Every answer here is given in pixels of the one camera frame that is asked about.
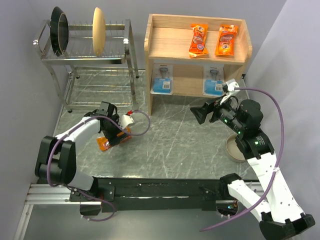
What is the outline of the wooden two-tier shelf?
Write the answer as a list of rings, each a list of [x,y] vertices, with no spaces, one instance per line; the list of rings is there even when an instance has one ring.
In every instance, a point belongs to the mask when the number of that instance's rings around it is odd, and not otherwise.
[[[205,46],[207,57],[191,58],[189,48],[192,42],[192,24],[207,24],[208,33]],[[234,56],[216,56],[215,49],[222,24],[238,27],[235,37]],[[145,71],[148,97],[148,113],[153,110],[154,65],[173,67],[172,94],[174,96],[205,97],[203,94],[204,66],[222,66],[224,81],[240,81],[250,62],[253,46],[244,19],[171,14],[150,14],[145,39]]]

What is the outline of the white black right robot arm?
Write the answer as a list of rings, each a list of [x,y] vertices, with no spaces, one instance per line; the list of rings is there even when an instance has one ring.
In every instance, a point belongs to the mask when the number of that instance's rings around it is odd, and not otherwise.
[[[190,110],[199,124],[212,113],[211,123],[220,120],[237,134],[235,143],[264,194],[259,196],[235,173],[220,178],[218,192],[222,198],[233,197],[249,209],[265,239],[286,240],[316,224],[314,217],[298,205],[278,167],[274,147],[260,128],[263,113],[258,102],[246,99],[233,108],[231,99],[218,99]]]

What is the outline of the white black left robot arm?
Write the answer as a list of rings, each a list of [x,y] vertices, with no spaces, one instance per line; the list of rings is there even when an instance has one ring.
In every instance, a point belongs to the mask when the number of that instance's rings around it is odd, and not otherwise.
[[[35,175],[47,179],[49,157],[50,182],[53,185],[67,185],[81,189],[81,195],[88,201],[99,197],[99,182],[96,177],[77,169],[76,157],[85,143],[95,134],[103,133],[107,148],[120,144],[130,135],[129,125],[134,122],[130,114],[120,116],[117,107],[109,102],[101,102],[99,108],[86,113],[74,128],[56,136],[45,136],[41,142],[35,165]]]

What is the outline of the blue razor blister pack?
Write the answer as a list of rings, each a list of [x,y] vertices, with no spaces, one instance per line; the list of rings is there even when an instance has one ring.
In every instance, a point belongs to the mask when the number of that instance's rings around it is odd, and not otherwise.
[[[221,97],[224,94],[224,69],[222,67],[203,67],[202,94],[210,97]]]
[[[152,70],[150,93],[155,95],[173,94],[173,65],[155,63]]]

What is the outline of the orange razor pack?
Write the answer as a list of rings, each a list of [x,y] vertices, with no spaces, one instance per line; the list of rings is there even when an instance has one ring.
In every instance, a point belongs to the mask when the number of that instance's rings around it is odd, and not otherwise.
[[[222,24],[215,48],[216,56],[234,56],[235,38],[238,33],[237,25]]]
[[[189,57],[207,58],[209,56],[209,52],[206,48],[208,25],[204,23],[193,23],[191,24],[191,28],[193,30],[193,36],[188,51]]]
[[[108,140],[105,138],[105,136],[102,136],[102,137],[98,137],[96,139],[97,141],[97,144],[99,146],[99,149],[101,151],[107,151],[108,149],[110,149],[112,146],[109,145],[109,142]]]

